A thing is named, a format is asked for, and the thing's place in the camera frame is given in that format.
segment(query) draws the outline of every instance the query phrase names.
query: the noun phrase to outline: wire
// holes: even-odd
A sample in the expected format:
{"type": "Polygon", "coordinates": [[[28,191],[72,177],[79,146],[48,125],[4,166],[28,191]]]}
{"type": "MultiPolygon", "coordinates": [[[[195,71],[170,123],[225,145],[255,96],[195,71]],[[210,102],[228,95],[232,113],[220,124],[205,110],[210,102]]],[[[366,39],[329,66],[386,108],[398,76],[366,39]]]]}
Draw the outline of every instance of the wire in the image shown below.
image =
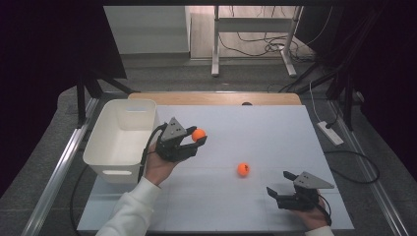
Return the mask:
{"type": "Polygon", "coordinates": [[[241,50],[238,50],[238,49],[235,49],[235,48],[231,48],[231,47],[228,47],[228,46],[224,45],[223,41],[221,40],[220,34],[218,35],[218,39],[220,39],[221,45],[223,45],[224,48],[229,49],[229,50],[232,50],[232,51],[240,52],[240,53],[245,54],[247,56],[262,56],[262,55],[265,55],[265,54],[269,53],[269,51],[266,51],[266,52],[263,52],[261,54],[249,54],[249,53],[246,53],[244,51],[241,51],[241,50]]]}
{"type": "Polygon", "coordinates": [[[292,41],[292,42],[294,44],[296,44],[295,50],[294,49],[293,50],[288,50],[289,56],[291,57],[292,60],[294,60],[296,62],[315,62],[315,61],[317,61],[315,53],[312,53],[310,55],[305,55],[303,57],[298,56],[298,50],[299,50],[300,47],[303,47],[303,46],[299,46],[298,43],[296,43],[295,41],[292,41]]]}
{"type": "Polygon", "coordinates": [[[362,158],[366,159],[373,166],[374,170],[377,172],[377,174],[376,174],[377,176],[373,180],[371,180],[371,181],[359,181],[359,180],[352,179],[352,178],[342,174],[338,170],[335,170],[333,168],[330,169],[332,172],[338,174],[342,178],[344,178],[346,180],[349,180],[349,181],[351,181],[353,183],[356,183],[356,184],[373,184],[380,179],[380,177],[381,177],[380,169],[378,168],[377,164],[374,163],[374,161],[372,161],[368,156],[366,156],[362,153],[356,152],[356,151],[352,151],[352,150],[328,150],[328,151],[324,152],[324,154],[332,154],[332,153],[352,153],[352,154],[359,155],[362,158]]]}
{"type": "Polygon", "coordinates": [[[365,24],[365,22],[366,22],[366,17],[364,17],[359,23],[358,23],[358,25],[352,30],[352,32],[348,35],[348,36],[346,36],[344,39],[343,39],[343,41],[339,44],[339,45],[337,45],[337,47],[336,48],[334,48],[332,51],[330,51],[330,52],[328,52],[327,54],[325,54],[325,55],[322,55],[322,56],[320,56],[320,60],[323,60],[323,61],[326,61],[326,58],[327,57],[329,57],[331,54],[333,54],[333,53],[336,53],[337,51],[339,51],[343,46],[344,46],[344,44],[346,44],[348,41],[349,41],[349,39],[356,33],[356,31],[358,30],[358,29],[360,29],[361,27],[362,27],[362,25],[364,25],[365,24]]]}
{"type": "Polygon", "coordinates": [[[291,85],[292,85],[292,83],[289,84],[289,85],[286,85],[286,86],[282,87],[278,92],[283,92],[286,88],[288,88],[291,85]]]}
{"type": "Polygon", "coordinates": [[[76,191],[77,191],[77,188],[78,188],[78,186],[79,186],[79,184],[80,184],[80,180],[81,180],[81,178],[83,177],[84,173],[86,172],[87,167],[89,167],[89,166],[88,166],[88,165],[86,165],[86,166],[83,168],[83,171],[81,172],[81,174],[80,174],[79,178],[77,179],[77,182],[76,182],[76,185],[74,186],[73,193],[71,194],[71,200],[70,200],[70,218],[71,218],[71,225],[73,226],[73,230],[74,230],[74,232],[75,232],[77,235],[79,235],[79,236],[81,236],[81,234],[80,234],[80,233],[79,233],[79,231],[77,230],[77,224],[76,224],[76,220],[75,220],[75,218],[74,218],[74,196],[76,195],[76,191]]]}
{"type": "Polygon", "coordinates": [[[325,198],[323,198],[321,195],[319,195],[319,197],[321,197],[322,199],[324,199],[326,201],[326,203],[328,204],[329,213],[320,204],[315,203],[313,200],[311,200],[310,198],[308,198],[304,194],[295,193],[295,195],[297,197],[299,197],[300,199],[303,199],[304,201],[307,201],[310,204],[313,204],[325,216],[326,223],[328,224],[328,226],[331,226],[331,217],[330,217],[331,209],[330,209],[330,205],[328,204],[328,201],[325,200],[325,198]]]}
{"type": "Polygon", "coordinates": [[[247,41],[247,42],[264,41],[266,39],[285,39],[286,38],[286,36],[277,36],[277,37],[264,37],[264,38],[257,38],[257,39],[245,39],[240,36],[239,32],[237,32],[237,34],[239,35],[240,40],[247,41]]]}
{"type": "Polygon", "coordinates": [[[310,73],[312,73],[316,68],[318,68],[320,66],[320,64],[318,62],[314,63],[313,65],[311,65],[302,75],[300,75],[297,80],[289,85],[287,85],[288,89],[286,90],[287,92],[289,92],[289,90],[296,86],[297,84],[299,84],[302,80],[304,80],[304,78],[306,78],[308,75],[310,75],[310,73]]]}
{"type": "Polygon", "coordinates": [[[234,17],[234,8],[233,8],[233,6],[229,6],[229,11],[230,11],[230,14],[232,15],[232,17],[234,17]]]}
{"type": "Polygon", "coordinates": [[[272,8],[272,14],[270,14],[271,17],[273,17],[273,13],[275,12],[275,7],[276,6],[273,6],[273,8],[272,8]]]}
{"type": "Polygon", "coordinates": [[[319,32],[319,34],[313,39],[313,40],[311,40],[311,41],[309,41],[309,42],[307,42],[307,43],[304,43],[304,45],[303,46],[301,46],[301,47],[304,47],[304,46],[307,46],[307,45],[309,45],[310,43],[312,43],[312,42],[314,42],[317,38],[319,38],[321,35],[322,35],[322,33],[323,33],[323,31],[325,31],[325,28],[326,28],[326,26],[328,25],[328,20],[330,19],[330,16],[331,16],[331,12],[333,11],[333,7],[331,7],[330,8],[330,11],[328,12],[328,19],[326,20],[326,22],[325,22],[325,25],[323,26],[323,28],[322,28],[322,30],[319,32]]]}
{"type": "Polygon", "coordinates": [[[337,109],[337,111],[336,111],[336,118],[334,118],[334,121],[333,122],[326,124],[326,128],[328,128],[328,129],[330,129],[331,126],[333,126],[337,122],[338,114],[339,114],[340,109],[338,107],[336,107],[336,109],[337,109]]]}
{"type": "Polygon", "coordinates": [[[148,155],[151,154],[151,153],[154,153],[154,151],[153,152],[148,152],[150,142],[152,142],[153,136],[155,136],[156,132],[158,132],[159,130],[165,130],[165,128],[167,126],[168,126],[168,124],[163,123],[162,125],[156,127],[156,129],[154,129],[152,131],[152,133],[150,134],[149,139],[148,139],[148,143],[147,143],[146,147],[144,148],[144,152],[142,153],[141,166],[139,167],[139,174],[138,174],[138,183],[141,180],[142,176],[144,175],[145,162],[147,162],[148,155]]]}
{"type": "Polygon", "coordinates": [[[273,87],[273,86],[283,86],[283,85],[281,85],[281,84],[270,84],[270,85],[267,86],[267,93],[269,93],[269,88],[273,87]]]}
{"type": "Polygon", "coordinates": [[[319,120],[319,122],[322,122],[322,120],[319,118],[319,115],[317,114],[317,111],[316,111],[316,105],[314,103],[313,92],[312,92],[312,82],[313,82],[313,80],[310,81],[310,95],[312,97],[313,110],[314,110],[314,113],[316,114],[316,117],[319,120]]]}
{"type": "Polygon", "coordinates": [[[283,10],[283,8],[282,8],[282,6],[279,6],[280,8],[281,8],[281,13],[282,13],[282,15],[284,16],[284,17],[286,17],[285,16],[285,13],[284,13],[284,10],[283,10]]]}
{"type": "Polygon", "coordinates": [[[325,201],[326,205],[328,206],[328,216],[331,216],[331,207],[330,204],[328,203],[328,201],[325,199],[325,197],[323,197],[322,195],[319,195],[320,198],[323,199],[323,201],[325,201]]]}
{"type": "Polygon", "coordinates": [[[260,11],[260,13],[257,15],[257,17],[261,15],[262,11],[264,10],[264,7],[265,7],[265,6],[261,6],[261,11],[260,11]]]}

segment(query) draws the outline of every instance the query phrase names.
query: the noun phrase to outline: white storage basket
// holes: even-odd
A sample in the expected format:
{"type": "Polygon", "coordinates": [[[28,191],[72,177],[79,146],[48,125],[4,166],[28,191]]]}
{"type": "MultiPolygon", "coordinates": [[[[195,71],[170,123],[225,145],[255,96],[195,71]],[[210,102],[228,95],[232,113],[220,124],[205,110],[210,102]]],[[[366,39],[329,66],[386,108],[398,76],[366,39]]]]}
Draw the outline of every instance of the white storage basket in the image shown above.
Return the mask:
{"type": "Polygon", "coordinates": [[[84,162],[109,183],[137,183],[142,153],[158,125],[154,101],[110,100],[92,129],[84,162]]]}

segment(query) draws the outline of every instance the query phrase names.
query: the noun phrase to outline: orange ball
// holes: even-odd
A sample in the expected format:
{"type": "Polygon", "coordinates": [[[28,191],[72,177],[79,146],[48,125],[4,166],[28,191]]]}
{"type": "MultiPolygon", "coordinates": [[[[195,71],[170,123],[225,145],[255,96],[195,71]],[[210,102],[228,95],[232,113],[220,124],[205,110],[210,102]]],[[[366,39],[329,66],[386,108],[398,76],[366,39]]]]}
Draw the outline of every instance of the orange ball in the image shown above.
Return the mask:
{"type": "Polygon", "coordinates": [[[237,173],[240,176],[247,176],[249,174],[249,171],[251,171],[251,167],[246,162],[242,162],[237,166],[237,173]]]}
{"type": "Polygon", "coordinates": [[[201,139],[206,135],[206,132],[202,129],[196,129],[193,134],[191,135],[191,139],[193,139],[194,142],[201,139]]]}

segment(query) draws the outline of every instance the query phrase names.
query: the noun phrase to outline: gray floor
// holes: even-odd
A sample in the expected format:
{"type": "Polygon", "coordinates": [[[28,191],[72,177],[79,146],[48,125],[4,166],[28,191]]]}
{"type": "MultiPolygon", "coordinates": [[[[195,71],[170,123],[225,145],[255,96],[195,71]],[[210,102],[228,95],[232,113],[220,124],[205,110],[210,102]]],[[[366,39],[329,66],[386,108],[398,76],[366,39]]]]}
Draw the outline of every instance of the gray floor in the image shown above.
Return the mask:
{"type": "MultiPolygon", "coordinates": [[[[220,76],[216,79],[210,75],[210,61],[204,60],[142,60],[133,57],[124,59],[128,80],[123,84],[141,91],[261,91],[277,92],[283,85],[294,79],[288,78],[281,62],[276,60],[222,60],[220,76]]],[[[298,73],[305,71],[310,64],[296,64],[298,73]]],[[[317,78],[325,70],[318,69],[310,78],[317,78]]],[[[104,90],[116,88],[101,83],[104,90]]],[[[328,84],[312,90],[316,110],[322,120],[331,122],[335,114],[325,98],[328,84]]],[[[309,92],[301,95],[313,124],[318,122],[313,111],[309,92]]],[[[66,143],[77,125],[76,92],[71,88],[61,94],[58,110],[42,140],[32,153],[12,186],[0,200],[1,235],[20,235],[45,187],[66,143]]],[[[381,169],[381,183],[393,201],[409,235],[417,235],[417,184],[406,171],[392,150],[375,132],[367,119],[360,112],[360,105],[353,107],[353,128],[364,152],[372,158],[381,169]]],[[[334,129],[341,135],[340,127],[334,129]]],[[[317,130],[323,150],[347,149],[348,145],[335,147],[317,130]]],[[[40,235],[75,235],[69,217],[69,201],[82,167],[83,143],[75,156],[62,188],[45,219],[40,235]]],[[[362,172],[353,155],[328,155],[330,167],[346,174],[361,178],[362,172]]],[[[82,178],[75,195],[75,216],[78,220],[87,202],[95,174],[90,169],[82,178]]],[[[337,231],[335,235],[393,235],[387,220],[377,203],[369,186],[350,183],[334,175],[337,185],[355,226],[353,231],[337,231]]],[[[302,233],[285,233],[283,235],[303,235],[302,233]]]]}

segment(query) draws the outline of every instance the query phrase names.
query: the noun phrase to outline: human hand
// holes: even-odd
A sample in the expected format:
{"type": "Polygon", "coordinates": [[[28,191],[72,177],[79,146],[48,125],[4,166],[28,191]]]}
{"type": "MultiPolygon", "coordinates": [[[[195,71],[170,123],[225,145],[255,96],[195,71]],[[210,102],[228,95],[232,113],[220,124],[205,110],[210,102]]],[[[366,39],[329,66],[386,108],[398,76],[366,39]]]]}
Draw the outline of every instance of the human hand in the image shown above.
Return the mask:
{"type": "MultiPolygon", "coordinates": [[[[319,197],[319,205],[323,209],[326,209],[325,203],[323,202],[323,199],[321,197],[319,197]]],[[[328,226],[328,222],[326,221],[325,215],[321,211],[319,211],[317,207],[314,207],[310,210],[291,211],[301,218],[301,220],[304,222],[304,224],[309,230],[314,230],[317,228],[328,226]]]]}
{"type": "Polygon", "coordinates": [[[156,145],[153,144],[149,147],[148,158],[146,163],[145,178],[151,183],[159,186],[162,181],[169,177],[174,167],[180,162],[171,162],[162,159],[155,152],[156,145]]]}

